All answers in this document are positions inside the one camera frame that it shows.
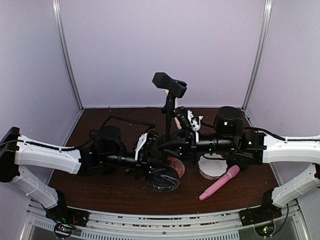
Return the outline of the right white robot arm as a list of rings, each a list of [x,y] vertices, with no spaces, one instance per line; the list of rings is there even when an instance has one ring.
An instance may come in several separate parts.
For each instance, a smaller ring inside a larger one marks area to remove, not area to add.
[[[282,208],[320,186],[319,136],[283,137],[262,128],[246,127],[244,113],[231,106],[218,109],[212,125],[214,133],[200,133],[203,122],[184,107],[173,113],[182,129],[176,134],[166,134],[163,142],[158,143],[158,149],[164,153],[190,160],[200,153],[214,153],[241,167],[275,162],[309,163],[298,176],[266,192],[263,205]]]

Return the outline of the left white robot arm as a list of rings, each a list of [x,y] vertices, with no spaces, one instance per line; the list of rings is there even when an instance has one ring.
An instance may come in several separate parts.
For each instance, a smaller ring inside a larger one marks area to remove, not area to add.
[[[118,127],[108,125],[98,129],[88,141],[89,147],[63,147],[36,141],[20,134],[12,127],[0,142],[0,181],[20,188],[49,212],[68,210],[64,194],[49,187],[31,173],[26,166],[55,169],[79,176],[105,174],[112,168],[135,171],[135,178],[144,178],[160,192],[177,188],[177,171],[162,159],[152,155],[158,140],[154,131],[143,133],[134,152],[128,152]]]

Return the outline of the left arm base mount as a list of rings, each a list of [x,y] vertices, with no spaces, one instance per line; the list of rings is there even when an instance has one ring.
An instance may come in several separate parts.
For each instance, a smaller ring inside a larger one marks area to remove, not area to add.
[[[77,227],[86,227],[90,216],[88,211],[69,207],[64,211],[53,208],[43,209],[45,217],[55,222],[53,233],[59,239],[69,238],[78,230]]]

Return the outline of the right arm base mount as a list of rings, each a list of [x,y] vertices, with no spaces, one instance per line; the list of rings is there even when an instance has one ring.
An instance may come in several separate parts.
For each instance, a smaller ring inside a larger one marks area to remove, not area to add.
[[[262,238],[271,237],[276,231],[274,220],[282,216],[282,210],[274,206],[246,208],[239,213],[242,226],[253,226],[255,233]]]

